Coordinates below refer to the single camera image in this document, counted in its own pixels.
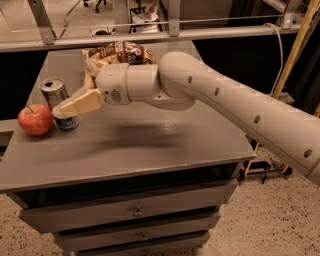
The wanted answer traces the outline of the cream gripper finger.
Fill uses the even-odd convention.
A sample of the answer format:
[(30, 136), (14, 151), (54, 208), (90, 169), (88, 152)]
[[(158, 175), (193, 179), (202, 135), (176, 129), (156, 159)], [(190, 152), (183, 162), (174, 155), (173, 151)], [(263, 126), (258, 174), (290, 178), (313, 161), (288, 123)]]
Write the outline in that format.
[(95, 79), (98, 75), (99, 71), (102, 70), (105, 66), (108, 65), (108, 62), (103, 60), (96, 59), (87, 59), (85, 61), (86, 69), (85, 69), (85, 78), (84, 78), (84, 86), (89, 89), (93, 89), (96, 87)]
[(103, 106), (105, 97), (97, 88), (80, 88), (70, 98), (63, 100), (52, 110), (56, 118), (75, 117), (95, 111)]

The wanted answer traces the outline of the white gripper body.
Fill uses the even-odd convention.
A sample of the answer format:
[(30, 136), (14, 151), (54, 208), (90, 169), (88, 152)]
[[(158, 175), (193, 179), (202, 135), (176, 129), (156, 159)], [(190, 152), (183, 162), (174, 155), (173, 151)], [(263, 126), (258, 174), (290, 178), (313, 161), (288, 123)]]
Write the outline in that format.
[(130, 99), (126, 88), (127, 63), (116, 63), (104, 66), (96, 76), (97, 88), (111, 105), (128, 105)]

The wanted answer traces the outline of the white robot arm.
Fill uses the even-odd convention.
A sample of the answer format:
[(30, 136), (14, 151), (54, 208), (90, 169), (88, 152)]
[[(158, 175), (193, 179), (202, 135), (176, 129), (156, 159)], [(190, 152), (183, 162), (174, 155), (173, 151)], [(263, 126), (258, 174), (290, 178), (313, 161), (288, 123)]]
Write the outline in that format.
[(292, 169), (320, 185), (320, 119), (263, 94), (180, 51), (157, 64), (112, 63), (101, 68), (70, 98), (53, 108), (64, 119), (95, 111), (108, 103), (147, 103), (186, 110), (199, 100), (223, 115)]

